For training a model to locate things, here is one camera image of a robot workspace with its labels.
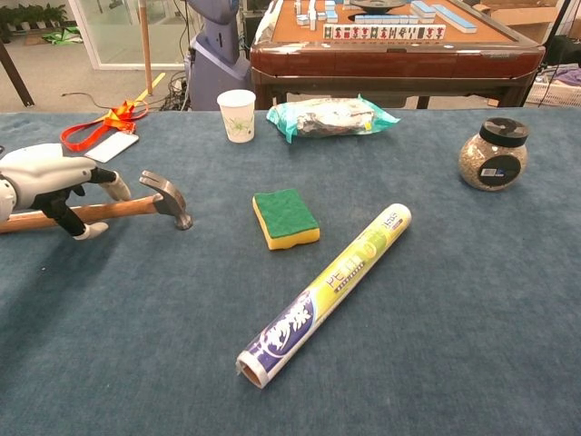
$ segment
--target glass jar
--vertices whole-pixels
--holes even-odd
[[[527,168],[528,128],[509,118],[490,118],[460,150],[458,167],[471,186],[499,191]]]

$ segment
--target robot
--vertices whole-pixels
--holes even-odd
[[[251,87],[251,65],[240,56],[238,0],[187,0],[204,17],[204,29],[184,60],[194,111],[217,111],[216,98],[231,89]]]
[[[87,157],[65,157],[60,144],[11,152],[0,160],[0,223],[13,211],[35,209],[54,219],[75,240],[93,239],[109,226],[85,224],[66,205],[71,192],[84,195],[83,183],[98,183],[115,201],[131,199],[117,172],[99,168]]]

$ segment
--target wooden hammer handle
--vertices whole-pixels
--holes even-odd
[[[72,207],[73,211],[84,223],[96,223],[107,218],[117,218],[127,215],[143,215],[157,213],[154,201],[157,195],[110,204]],[[0,233],[21,232],[22,230],[42,229],[57,225],[51,218],[46,218],[42,212],[15,213],[5,223],[0,223]]]

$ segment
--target jar label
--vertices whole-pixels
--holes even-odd
[[[520,161],[510,155],[488,159],[478,170],[478,179],[488,186],[502,186],[520,174]]]

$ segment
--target green sponge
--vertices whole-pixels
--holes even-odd
[[[296,189],[256,193],[252,207],[271,250],[314,243],[320,238],[319,224]]]

